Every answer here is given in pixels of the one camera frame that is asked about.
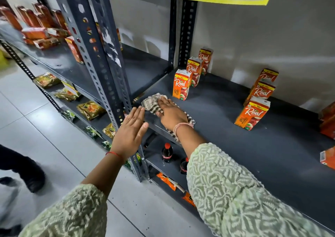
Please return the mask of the orange juice carton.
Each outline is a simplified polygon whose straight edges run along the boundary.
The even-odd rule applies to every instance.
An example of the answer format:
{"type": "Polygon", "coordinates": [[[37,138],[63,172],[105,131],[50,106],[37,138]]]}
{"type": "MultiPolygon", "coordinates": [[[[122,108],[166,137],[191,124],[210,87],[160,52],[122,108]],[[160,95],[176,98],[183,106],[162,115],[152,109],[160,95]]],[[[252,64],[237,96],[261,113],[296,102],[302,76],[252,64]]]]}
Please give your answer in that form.
{"type": "Polygon", "coordinates": [[[267,99],[252,96],[234,124],[248,131],[252,130],[270,109],[270,104],[267,99]]]}
{"type": "Polygon", "coordinates": [[[335,140],[335,114],[320,125],[320,133],[335,140]]]}
{"type": "Polygon", "coordinates": [[[335,170],[335,146],[320,153],[320,163],[335,170]]]}
{"type": "Polygon", "coordinates": [[[185,101],[189,94],[192,73],[185,69],[178,69],[174,75],[172,96],[185,101]]]}
{"type": "Polygon", "coordinates": [[[318,119],[324,122],[332,118],[334,115],[335,115],[335,101],[319,112],[318,119]]]}
{"type": "Polygon", "coordinates": [[[199,57],[190,57],[186,64],[186,70],[192,73],[191,76],[191,86],[196,87],[200,80],[200,75],[202,73],[203,60],[199,57]]]}
{"type": "Polygon", "coordinates": [[[272,70],[272,69],[268,69],[268,68],[264,68],[260,75],[258,76],[258,78],[256,79],[255,83],[254,83],[254,87],[258,84],[258,82],[260,82],[262,79],[265,79],[266,82],[274,82],[276,80],[276,78],[278,77],[279,72],[272,70]]]}
{"type": "Polygon", "coordinates": [[[273,84],[271,80],[268,79],[261,79],[256,82],[256,85],[253,86],[251,89],[248,97],[244,102],[244,106],[248,104],[252,96],[259,97],[262,99],[268,99],[272,93],[274,92],[276,86],[273,84]]]}
{"type": "Polygon", "coordinates": [[[201,48],[199,50],[198,57],[202,60],[202,75],[206,75],[208,72],[208,68],[210,66],[211,58],[213,55],[213,49],[211,48],[201,48]]]}

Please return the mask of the person's left hand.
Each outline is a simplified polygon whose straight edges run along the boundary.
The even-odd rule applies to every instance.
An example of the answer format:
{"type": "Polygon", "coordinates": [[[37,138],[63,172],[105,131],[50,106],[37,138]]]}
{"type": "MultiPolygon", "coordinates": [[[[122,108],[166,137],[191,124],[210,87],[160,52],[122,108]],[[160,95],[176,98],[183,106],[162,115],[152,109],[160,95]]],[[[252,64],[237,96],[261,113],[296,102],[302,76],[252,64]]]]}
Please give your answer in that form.
{"type": "Polygon", "coordinates": [[[128,158],[136,153],[142,141],[136,141],[136,135],[139,128],[142,126],[144,121],[145,108],[139,106],[139,124],[137,126],[131,126],[132,110],[129,113],[129,129],[126,132],[120,132],[120,128],[117,130],[115,137],[111,145],[111,151],[122,155],[123,161],[125,162],[128,158]]]}

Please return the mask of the person's left forearm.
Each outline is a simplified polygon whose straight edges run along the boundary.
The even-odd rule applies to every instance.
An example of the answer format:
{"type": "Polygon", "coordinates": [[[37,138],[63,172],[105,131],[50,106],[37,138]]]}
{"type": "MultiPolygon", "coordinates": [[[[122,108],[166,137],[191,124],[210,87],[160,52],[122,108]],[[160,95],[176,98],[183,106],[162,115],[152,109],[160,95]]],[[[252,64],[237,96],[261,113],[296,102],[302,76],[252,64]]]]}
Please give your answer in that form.
{"type": "Polygon", "coordinates": [[[18,237],[105,237],[107,199],[123,165],[108,154],[60,201],[42,211],[18,237]]]}

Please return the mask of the yellow snack packet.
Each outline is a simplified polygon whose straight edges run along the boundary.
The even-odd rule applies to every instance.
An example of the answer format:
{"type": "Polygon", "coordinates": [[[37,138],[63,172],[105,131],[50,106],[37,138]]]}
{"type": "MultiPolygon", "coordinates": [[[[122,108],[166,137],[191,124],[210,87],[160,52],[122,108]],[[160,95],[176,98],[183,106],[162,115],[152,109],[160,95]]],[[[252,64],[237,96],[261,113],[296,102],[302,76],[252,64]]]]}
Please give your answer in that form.
{"type": "Polygon", "coordinates": [[[77,100],[81,96],[81,95],[77,96],[77,95],[73,94],[71,91],[69,91],[65,88],[59,89],[59,90],[53,92],[53,95],[57,99],[65,100],[67,102],[77,100]]]}
{"type": "Polygon", "coordinates": [[[107,125],[105,128],[103,128],[103,133],[107,135],[109,138],[114,139],[115,134],[116,134],[116,129],[113,126],[112,123],[107,125]]]}
{"type": "Polygon", "coordinates": [[[32,81],[34,84],[36,84],[38,87],[42,89],[50,88],[62,83],[59,78],[57,78],[56,76],[54,76],[52,73],[49,72],[37,76],[32,81]]]}
{"type": "Polygon", "coordinates": [[[76,106],[78,111],[85,116],[85,118],[88,121],[91,121],[92,119],[103,115],[106,110],[101,107],[98,103],[94,102],[94,101],[88,101],[86,103],[83,104],[79,104],[76,106]]]}

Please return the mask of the tall orange carton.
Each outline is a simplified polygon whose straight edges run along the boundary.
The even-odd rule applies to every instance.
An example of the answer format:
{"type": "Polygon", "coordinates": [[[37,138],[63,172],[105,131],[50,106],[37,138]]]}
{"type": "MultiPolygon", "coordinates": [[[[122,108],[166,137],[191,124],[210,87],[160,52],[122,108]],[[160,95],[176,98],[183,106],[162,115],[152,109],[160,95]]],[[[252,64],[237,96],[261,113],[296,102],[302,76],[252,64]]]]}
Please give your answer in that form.
{"type": "Polygon", "coordinates": [[[73,37],[73,36],[66,37],[66,38],[65,38],[65,41],[66,41],[66,43],[68,44],[68,46],[69,46],[69,48],[70,48],[70,50],[71,50],[71,52],[72,52],[72,54],[73,54],[75,60],[76,60],[78,63],[85,64],[85,63],[84,63],[84,60],[83,60],[83,58],[82,58],[82,56],[81,56],[81,53],[80,53],[80,51],[79,51],[79,49],[78,49],[78,46],[77,46],[77,44],[75,43],[74,37],[73,37]]]}

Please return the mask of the person's right hand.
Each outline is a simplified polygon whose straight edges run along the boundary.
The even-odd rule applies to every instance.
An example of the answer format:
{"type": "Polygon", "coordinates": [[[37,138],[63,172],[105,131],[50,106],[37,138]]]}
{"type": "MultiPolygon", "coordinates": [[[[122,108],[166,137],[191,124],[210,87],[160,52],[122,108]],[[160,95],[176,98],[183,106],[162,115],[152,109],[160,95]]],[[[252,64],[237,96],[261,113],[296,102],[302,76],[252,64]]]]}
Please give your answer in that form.
{"type": "Polygon", "coordinates": [[[180,109],[171,99],[162,97],[158,100],[158,104],[164,111],[164,117],[159,117],[162,125],[171,131],[174,127],[182,122],[188,122],[184,111],[180,109]]]}

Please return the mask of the yellow white shelf label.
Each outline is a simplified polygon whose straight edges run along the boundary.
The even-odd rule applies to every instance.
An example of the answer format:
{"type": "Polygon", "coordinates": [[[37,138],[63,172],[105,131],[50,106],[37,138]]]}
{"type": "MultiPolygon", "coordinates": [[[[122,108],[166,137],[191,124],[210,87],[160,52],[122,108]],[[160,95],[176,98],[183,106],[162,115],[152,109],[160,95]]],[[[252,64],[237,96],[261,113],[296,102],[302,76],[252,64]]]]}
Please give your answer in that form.
{"type": "Polygon", "coordinates": [[[62,84],[64,85],[64,87],[70,91],[73,95],[76,95],[77,97],[79,97],[81,94],[76,90],[75,86],[73,83],[67,81],[64,78],[60,78],[62,84]]]}

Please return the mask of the row of orange-brown packets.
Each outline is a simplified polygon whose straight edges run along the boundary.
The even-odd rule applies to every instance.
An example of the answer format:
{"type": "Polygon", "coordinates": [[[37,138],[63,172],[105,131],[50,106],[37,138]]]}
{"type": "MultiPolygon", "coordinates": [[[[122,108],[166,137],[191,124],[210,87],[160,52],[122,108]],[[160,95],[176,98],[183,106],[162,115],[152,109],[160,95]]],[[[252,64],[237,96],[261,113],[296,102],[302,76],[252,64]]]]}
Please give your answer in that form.
{"type": "Polygon", "coordinates": [[[16,14],[6,6],[0,6],[0,18],[9,22],[15,29],[23,28],[59,28],[68,31],[65,18],[60,10],[50,10],[40,3],[32,4],[35,10],[16,6],[16,14]]]}

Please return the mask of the person's right forearm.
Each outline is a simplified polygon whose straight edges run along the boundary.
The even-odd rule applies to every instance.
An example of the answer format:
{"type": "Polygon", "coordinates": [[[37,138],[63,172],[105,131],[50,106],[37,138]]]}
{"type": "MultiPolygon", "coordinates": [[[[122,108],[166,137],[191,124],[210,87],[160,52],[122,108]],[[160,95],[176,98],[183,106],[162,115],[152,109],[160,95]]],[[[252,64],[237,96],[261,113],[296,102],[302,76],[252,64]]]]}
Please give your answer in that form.
{"type": "Polygon", "coordinates": [[[212,143],[188,157],[187,184],[201,219],[217,237],[332,237],[273,196],[212,143]]]}

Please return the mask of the dark grey metal shelf rack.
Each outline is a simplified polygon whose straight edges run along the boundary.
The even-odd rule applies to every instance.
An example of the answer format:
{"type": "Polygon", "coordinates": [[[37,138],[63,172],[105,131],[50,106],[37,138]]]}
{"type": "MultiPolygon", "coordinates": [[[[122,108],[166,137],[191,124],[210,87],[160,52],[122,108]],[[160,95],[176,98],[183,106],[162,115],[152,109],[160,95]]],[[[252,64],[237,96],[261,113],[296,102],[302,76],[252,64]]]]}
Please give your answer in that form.
{"type": "Polygon", "coordinates": [[[192,47],[201,29],[214,49],[211,74],[179,105],[208,142],[335,237],[335,171],[319,162],[335,142],[317,117],[335,100],[335,0],[198,2],[192,47]],[[265,120],[248,132],[233,123],[261,68],[279,71],[277,88],[265,120]]]}
{"type": "Polygon", "coordinates": [[[60,43],[46,50],[28,45],[23,34],[9,23],[0,24],[0,43],[17,64],[33,80],[33,75],[13,51],[13,47],[27,55],[33,63],[42,65],[54,76],[74,84],[82,95],[79,102],[65,102],[65,107],[93,127],[102,140],[112,142],[103,133],[110,123],[118,129],[129,112],[132,101],[174,68],[176,47],[176,0],[170,2],[170,32],[168,60],[123,45],[121,50],[110,0],[91,0],[102,33],[101,41],[89,0],[56,0],[65,18],[71,36],[85,64],[78,63],[68,44],[60,43]],[[94,101],[106,112],[88,121],[77,105],[94,101]]]}

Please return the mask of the pink thread wristband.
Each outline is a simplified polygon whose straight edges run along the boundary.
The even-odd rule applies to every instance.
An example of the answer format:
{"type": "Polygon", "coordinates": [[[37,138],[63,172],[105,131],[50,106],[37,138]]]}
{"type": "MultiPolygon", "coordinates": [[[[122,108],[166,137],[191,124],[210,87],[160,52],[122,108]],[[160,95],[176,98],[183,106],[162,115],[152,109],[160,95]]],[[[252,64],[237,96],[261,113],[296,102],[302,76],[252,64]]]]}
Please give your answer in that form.
{"type": "Polygon", "coordinates": [[[174,129],[173,129],[173,133],[174,133],[174,135],[175,135],[175,139],[176,139],[177,141],[179,140],[179,137],[178,137],[178,135],[177,135],[177,131],[178,131],[178,129],[179,129],[181,126],[183,126],[183,125],[187,125],[187,126],[190,126],[191,128],[194,128],[194,124],[193,124],[193,123],[182,122],[182,123],[177,124],[177,125],[174,127],[174,129]]]}

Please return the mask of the flat orange box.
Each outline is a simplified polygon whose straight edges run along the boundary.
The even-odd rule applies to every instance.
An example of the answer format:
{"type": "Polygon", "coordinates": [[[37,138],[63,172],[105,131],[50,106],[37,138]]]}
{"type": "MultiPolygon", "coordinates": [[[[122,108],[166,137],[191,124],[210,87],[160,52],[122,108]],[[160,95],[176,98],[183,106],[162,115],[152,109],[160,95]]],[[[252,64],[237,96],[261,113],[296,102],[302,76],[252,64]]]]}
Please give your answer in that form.
{"type": "Polygon", "coordinates": [[[56,37],[51,37],[48,39],[33,40],[33,43],[38,49],[45,50],[60,44],[60,41],[56,37]]]}
{"type": "Polygon", "coordinates": [[[47,32],[51,37],[66,38],[70,36],[67,30],[59,28],[47,28],[47,32]]]}
{"type": "Polygon", "coordinates": [[[48,33],[47,28],[23,28],[21,30],[23,36],[30,40],[40,40],[40,39],[48,39],[51,36],[48,33]]]}

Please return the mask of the orange chips packet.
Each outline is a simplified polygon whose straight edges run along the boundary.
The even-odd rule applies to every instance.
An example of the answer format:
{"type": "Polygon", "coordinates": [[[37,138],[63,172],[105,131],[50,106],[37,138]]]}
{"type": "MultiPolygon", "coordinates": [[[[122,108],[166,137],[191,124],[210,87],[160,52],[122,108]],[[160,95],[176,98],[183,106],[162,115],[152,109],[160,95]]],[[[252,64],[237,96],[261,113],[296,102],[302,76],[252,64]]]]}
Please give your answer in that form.
{"type": "Polygon", "coordinates": [[[185,194],[184,194],[184,196],[183,196],[183,199],[184,199],[186,202],[188,202],[190,205],[192,205],[193,207],[196,208],[195,203],[194,203],[194,201],[192,200],[192,197],[191,197],[191,195],[190,195],[189,192],[187,192],[187,191],[185,192],[185,194]]]}
{"type": "Polygon", "coordinates": [[[176,185],[174,184],[174,183],[172,183],[171,181],[170,181],[170,179],[167,177],[167,176],[165,176],[163,173],[158,173],[157,175],[156,175],[161,181],[163,181],[165,184],[167,184],[168,186],[169,186],[169,188],[171,188],[174,192],[176,191],[176,185]]]}

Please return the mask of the dark cola bottle red cap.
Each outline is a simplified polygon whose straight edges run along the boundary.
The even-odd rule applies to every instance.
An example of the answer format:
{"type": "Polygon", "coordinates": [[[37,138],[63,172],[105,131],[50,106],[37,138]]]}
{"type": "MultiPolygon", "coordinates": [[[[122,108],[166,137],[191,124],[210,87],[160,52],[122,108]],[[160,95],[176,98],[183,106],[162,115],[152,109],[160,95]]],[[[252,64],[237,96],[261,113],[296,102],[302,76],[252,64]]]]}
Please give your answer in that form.
{"type": "Polygon", "coordinates": [[[161,155],[164,162],[169,163],[172,160],[173,148],[170,143],[165,143],[161,155]]]}
{"type": "Polygon", "coordinates": [[[188,157],[185,157],[181,160],[179,165],[179,171],[183,175],[187,175],[187,165],[188,165],[189,159],[188,157]]]}

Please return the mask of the striped cleaning cloth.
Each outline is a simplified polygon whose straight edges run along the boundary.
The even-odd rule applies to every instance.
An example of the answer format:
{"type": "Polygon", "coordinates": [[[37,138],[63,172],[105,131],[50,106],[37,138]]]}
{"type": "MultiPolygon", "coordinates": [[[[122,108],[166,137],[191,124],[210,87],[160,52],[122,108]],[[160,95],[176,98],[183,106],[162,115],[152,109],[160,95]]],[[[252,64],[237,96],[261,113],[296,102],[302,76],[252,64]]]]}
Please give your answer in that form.
{"type": "MultiPolygon", "coordinates": [[[[163,110],[161,109],[161,107],[158,104],[158,100],[161,99],[162,97],[167,98],[166,95],[162,95],[160,93],[148,96],[146,99],[144,99],[141,102],[141,105],[143,108],[145,108],[145,110],[149,111],[150,113],[156,115],[156,112],[161,112],[163,113],[163,110]]],[[[194,128],[194,125],[196,124],[195,120],[186,112],[184,112],[185,115],[187,116],[187,120],[188,120],[188,125],[191,126],[192,128],[194,128]]],[[[169,129],[165,129],[177,142],[179,142],[179,138],[176,136],[176,134],[174,133],[174,130],[171,131],[169,129]]]]}

